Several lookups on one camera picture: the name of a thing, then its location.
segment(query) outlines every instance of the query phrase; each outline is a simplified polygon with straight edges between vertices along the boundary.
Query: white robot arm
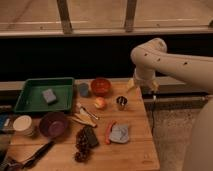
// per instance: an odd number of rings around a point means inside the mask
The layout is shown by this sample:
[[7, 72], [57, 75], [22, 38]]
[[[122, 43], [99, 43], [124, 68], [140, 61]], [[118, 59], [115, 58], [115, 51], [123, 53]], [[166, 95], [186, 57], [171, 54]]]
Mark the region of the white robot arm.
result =
[[[168, 54], [159, 38], [135, 47], [131, 59], [136, 65], [134, 81], [157, 91], [155, 70], [213, 93], [213, 57]], [[191, 133], [183, 171], [213, 171], [213, 99], [201, 110]]]

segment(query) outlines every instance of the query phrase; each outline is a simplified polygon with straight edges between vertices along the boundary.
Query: wooden table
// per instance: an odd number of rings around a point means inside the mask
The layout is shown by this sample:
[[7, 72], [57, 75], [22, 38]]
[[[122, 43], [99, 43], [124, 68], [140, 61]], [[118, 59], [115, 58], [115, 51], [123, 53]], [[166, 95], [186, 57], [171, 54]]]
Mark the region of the wooden table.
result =
[[[92, 150], [87, 163], [74, 160], [76, 133], [83, 127], [71, 121], [66, 132], [58, 137], [53, 148], [30, 170], [36, 171], [158, 171], [158, 156], [139, 89], [125, 93], [126, 82], [112, 82], [112, 92], [106, 97], [108, 106], [105, 110], [94, 107], [95, 96], [82, 98], [78, 94], [74, 100], [82, 103], [90, 112], [100, 117], [94, 129], [100, 145]], [[124, 111], [117, 109], [115, 99], [123, 95], [128, 98]], [[111, 143], [106, 145], [104, 135], [107, 125], [115, 120], [118, 124], [128, 124], [130, 142], [127, 144]], [[36, 125], [40, 119], [34, 119]], [[30, 157], [48, 140], [38, 132], [35, 139], [14, 134], [7, 155], [18, 161]]]

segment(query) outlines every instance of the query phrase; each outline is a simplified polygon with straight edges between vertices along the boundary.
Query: chocolate bar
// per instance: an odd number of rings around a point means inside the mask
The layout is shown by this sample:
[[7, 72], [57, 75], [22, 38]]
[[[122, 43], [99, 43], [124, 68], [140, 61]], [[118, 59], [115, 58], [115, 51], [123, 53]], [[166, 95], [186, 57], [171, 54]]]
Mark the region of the chocolate bar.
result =
[[94, 148], [94, 147], [98, 146], [99, 142], [98, 142], [98, 139], [97, 139], [92, 127], [91, 126], [85, 126], [83, 130], [84, 130], [84, 133], [85, 133], [85, 135], [88, 139], [90, 148]]

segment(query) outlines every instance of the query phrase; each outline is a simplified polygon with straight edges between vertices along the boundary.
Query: green object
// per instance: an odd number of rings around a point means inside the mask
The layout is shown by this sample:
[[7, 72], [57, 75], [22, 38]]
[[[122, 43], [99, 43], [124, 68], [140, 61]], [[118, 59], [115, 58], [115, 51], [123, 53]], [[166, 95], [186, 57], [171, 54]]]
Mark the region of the green object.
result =
[[[57, 102], [48, 105], [42, 92], [52, 89]], [[72, 108], [74, 78], [28, 79], [20, 93], [14, 108], [15, 113], [37, 113], [50, 111], [69, 112]]]

